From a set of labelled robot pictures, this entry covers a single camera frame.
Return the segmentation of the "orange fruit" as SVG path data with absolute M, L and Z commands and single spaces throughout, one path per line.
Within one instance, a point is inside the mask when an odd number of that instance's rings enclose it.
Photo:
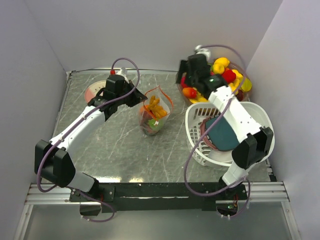
M 150 114 L 149 114 L 148 110 L 145 109 L 144 106 L 142 106 L 142 107 L 139 109 L 139 116 L 144 118 L 144 117 L 149 117 Z

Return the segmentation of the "lychee cluster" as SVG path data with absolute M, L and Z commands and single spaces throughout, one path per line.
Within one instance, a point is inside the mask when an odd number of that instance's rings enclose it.
M 140 128 L 141 128 L 142 132 L 147 136 L 152 136 L 157 133 L 154 129 L 152 129 L 150 127 L 149 120 L 142 121 L 140 123 Z

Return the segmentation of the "clear orange zip top bag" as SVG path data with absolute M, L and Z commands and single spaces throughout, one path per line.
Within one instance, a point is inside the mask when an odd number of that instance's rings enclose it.
M 138 111 L 140 129 L 147 136 L 157 134 L 167 122 L 173 111 L 171 98 L 157 86 L 145 93 L 144 100 Z

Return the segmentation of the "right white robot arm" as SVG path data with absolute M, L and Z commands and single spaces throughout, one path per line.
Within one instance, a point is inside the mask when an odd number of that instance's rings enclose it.
M 222 176 L 223 184 L 219 186 L 219 195 L 224 199 L 232 198 L 236 185 L 243 182 L 252 166 L 265 160 L 272 152 L 274 132 L 269 126 L 262 126 L 243 107 L 236 98 L 236 91 L 228 85 L 225 78 L 212 74 L 207 58 L 203 53 L 190 55 L 181 60 L 176 82 L 181 79 L 190 87 L 195 87 L 208 101 L 201 104 L 203 109 L 213 106 L 219 111 L 219 116 L 193 143 L 194 153 L 209 132 L 226 122 L 236 137 L 237 145 L 231 151 L 232 163 Z

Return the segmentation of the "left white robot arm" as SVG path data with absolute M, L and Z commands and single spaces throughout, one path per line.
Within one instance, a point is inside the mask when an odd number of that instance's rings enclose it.
M 88 201 L 97 199 L 99 182 L 92 176 L 76 170 L 72 155 L 85 138 L 105 123 L 118 107 L 134 107 L 145 101 L 141 93 L 125 75 L 111 74 L 96 95 L 90 99 L 84 111 L 64 131 L 49 141 L 40 140 L 35 146 L 34 170 L 37 187 L 46 179 L 61 188 L 70 187 L 81 191 Z

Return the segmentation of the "tan ginger root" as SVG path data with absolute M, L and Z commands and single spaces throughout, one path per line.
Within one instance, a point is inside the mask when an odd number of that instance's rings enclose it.
M 168 114 L 167 111 L 160 105 L 160 99 L 156 98 L 155 95 L 151 96 L 147 109 L 156 119 L 161 119 Z

